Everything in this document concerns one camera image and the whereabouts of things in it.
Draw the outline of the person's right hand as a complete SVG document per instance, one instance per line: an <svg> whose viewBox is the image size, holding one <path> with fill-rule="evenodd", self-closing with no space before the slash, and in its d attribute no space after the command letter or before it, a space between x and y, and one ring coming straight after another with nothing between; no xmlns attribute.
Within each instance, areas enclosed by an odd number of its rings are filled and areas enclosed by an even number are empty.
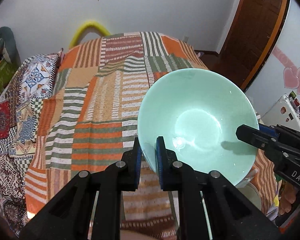
<svg viewBox="0 0 300 240"><path fill-rule="evenodd" d="M279 214L284 215L292 209L292 204L296 201L298 189L292 184L286 182L279 201Z"/></svg>

